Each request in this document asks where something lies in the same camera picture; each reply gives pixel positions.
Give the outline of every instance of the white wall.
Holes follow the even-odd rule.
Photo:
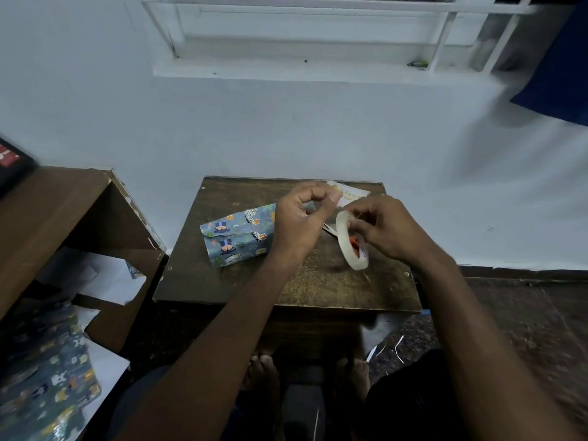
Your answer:
[[[138,7],[0,0],[0,133],[112,166],[168,247],[205,175],[379,180],[460,263],[588,269],[588,130],[517,87],[153,77]]]

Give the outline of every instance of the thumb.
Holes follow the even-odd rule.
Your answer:
[[[319,210],[311,214],[311,218],[313,220],[320,221],[320,224],[324,223],[337,208],[337,203],[341,199],[342,195],[343,194],[341,192],[333,192],[328,195],[320,202]]]
[[[376,228],[374,228],[374,226],[359,218],[351,218],[349,220],[349,233],[359,232],[364,236],[368,243],[371,243],[370,237],[373,235],[375,230]]]

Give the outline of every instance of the blue curtain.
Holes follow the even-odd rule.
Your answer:
[[[511,102],[588,126],[588,0],[576,6],[527,86]]]

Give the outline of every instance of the adhesive tape roll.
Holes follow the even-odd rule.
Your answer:
[[[349,229],[347,223],[353,218],[353,214],[344,210],[337,214],[337,221],[335,228],[337,231],[337,239],[339,240],[339,247],[343,252],[343,257],[349,263],[349,266],[355,270],[365,269],[368,266],[368,250],[366,248],[364,237],[356,234],[357,243],[359,244],[359,257],[355,254],[351,241],[349,241]]]

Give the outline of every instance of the hand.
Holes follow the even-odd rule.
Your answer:
[[[356,216],[350,220],[349,230],[362,234],[387,257],[420,268],[431,256],[445,254],[404,204],[392,196],[366,196],[345,210]]]
[[[333,213],[342,193],[322,182],[303,182],[277,201],[270,259],[300,266],[319,239],[323,223]],[[320,208],[307,214],[302,203],[320,201]]]

